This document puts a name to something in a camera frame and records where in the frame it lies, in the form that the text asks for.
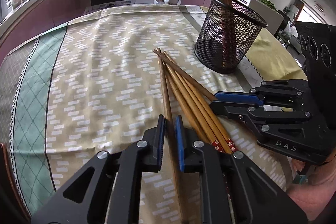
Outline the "person right hand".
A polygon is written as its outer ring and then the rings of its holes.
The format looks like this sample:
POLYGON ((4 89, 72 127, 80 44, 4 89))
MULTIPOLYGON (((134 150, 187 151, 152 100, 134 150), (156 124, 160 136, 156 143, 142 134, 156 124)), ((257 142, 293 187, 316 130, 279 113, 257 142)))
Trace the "person right hand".
POLYGON ((296 159, 291 159, 291 164, 295 172, 301 172, 305 167, 304 162, 296 160, 296 159))

